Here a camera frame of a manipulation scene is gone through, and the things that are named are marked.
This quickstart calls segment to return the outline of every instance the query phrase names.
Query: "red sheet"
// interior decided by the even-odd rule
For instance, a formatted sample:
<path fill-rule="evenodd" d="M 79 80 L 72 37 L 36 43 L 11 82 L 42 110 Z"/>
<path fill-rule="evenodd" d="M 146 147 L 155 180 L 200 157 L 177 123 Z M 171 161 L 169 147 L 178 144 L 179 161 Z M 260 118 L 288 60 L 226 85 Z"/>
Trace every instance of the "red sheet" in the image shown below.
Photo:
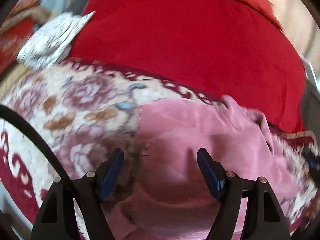
<path fill-rule="evenodd" d="M 305 74 L 288 39 L 235 0 L 90 0 L 71 56 L 127 65 L 263 111 L 303 130 Z"/>

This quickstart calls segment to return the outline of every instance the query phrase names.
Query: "floral blanket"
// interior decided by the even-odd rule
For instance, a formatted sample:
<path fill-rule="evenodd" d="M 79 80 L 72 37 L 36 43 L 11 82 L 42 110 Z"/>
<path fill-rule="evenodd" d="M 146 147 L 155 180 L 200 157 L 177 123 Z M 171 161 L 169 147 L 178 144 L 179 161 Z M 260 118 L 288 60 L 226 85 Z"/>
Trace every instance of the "floral blanket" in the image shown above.
<path fill-rule="evenodd" d="M 125 161 L 113 195 L 126 198 L 135 180 L 139 147 L 137 107 L 163 98 L 185 98 L 198 104 L 219 100 L 179 82 L 127 67 L 69 58 L 59 65 L 23 76 L 2 100 L 25 118 L 44 138 L 71 179 L 95 170 L 115 147 L 124 150 Z M 299 155 L 303 145 L 316 145 L 313 134 L 282 134 L 279 138 L 291 160 L 301 193 L 292 202 L 297 220 L 315 194 L 315 186 Z M 22 213 L 34 223 L 39 207 L 56 172 L 39 150 L 15 127 L 0 120 L 0 178 Z M 77 212 L 80 231 L 86 234 Z"/>

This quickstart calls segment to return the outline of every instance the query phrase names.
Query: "silver screw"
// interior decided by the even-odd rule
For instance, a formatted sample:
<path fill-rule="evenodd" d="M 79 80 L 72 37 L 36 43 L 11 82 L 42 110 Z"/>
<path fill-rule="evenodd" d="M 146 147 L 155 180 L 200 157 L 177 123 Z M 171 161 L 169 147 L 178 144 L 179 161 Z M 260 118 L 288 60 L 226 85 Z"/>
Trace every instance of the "silver screw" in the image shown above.
<path fill-rule="evenodd" d="M 259 181 L 261 183 L 266 183 L 267 182 L 267 179 L 265 177 L 259 177 Z"/>
<path fill-rule="evenodd" d="M 235 173 L 233 171 L 227 171 L 226 172 L 227 177 L 233 178 L 235 176 Z"/>
<path fill-rule="evenodd" d="M 95 175 L 96 175 L 96 173 L 95 173 L 94 171 L 89 171 L 89 172 L 87 173 L 87 177 L 88 177 L 88 178 L 93 178 Z"/>
<path fill-rule="evenodd" d="M 54 182 L 55 182 L 55 183 L 58 183 L 60 180 L 61 180 L 61 177 L 60 177 L 60 176 L 54 178 Z"/>

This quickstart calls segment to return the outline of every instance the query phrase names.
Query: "white cloth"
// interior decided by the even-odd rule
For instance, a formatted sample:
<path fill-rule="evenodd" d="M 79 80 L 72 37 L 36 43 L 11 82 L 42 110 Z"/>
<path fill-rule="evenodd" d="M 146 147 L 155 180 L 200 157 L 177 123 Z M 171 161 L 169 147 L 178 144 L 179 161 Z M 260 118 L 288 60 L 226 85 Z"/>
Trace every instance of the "white cloth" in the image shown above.
<path fill-rule="evenodd" d="M 79 16 L 66 12 L 47 22 L 24 44 L 17 61 L 33 69 L 51 68 L 69 54 L 70 42 L 94 13 Z"/>

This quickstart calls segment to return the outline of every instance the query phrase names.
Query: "pink fabric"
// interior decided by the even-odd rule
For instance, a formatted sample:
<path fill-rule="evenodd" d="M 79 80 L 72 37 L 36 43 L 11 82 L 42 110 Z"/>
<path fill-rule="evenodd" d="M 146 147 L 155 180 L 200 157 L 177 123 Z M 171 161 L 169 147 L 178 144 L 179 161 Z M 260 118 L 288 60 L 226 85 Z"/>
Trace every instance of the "pink fabric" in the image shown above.
<path fill-rule="evenodd" d="M 206 238 L 219 203 L 197 166 L 201 147 L 241 178 L 266 177 L 279 202 L 298 192 L 263 113 L 242 108 L 231 97 L 223 102 L 164 99 L 140 106 L 135 138 L 142 143 L 142 163 L 133 194 L 108 219 L 116 240 Z M 245 209 L 243 200 L 234 239 L 240 237 Z"/>

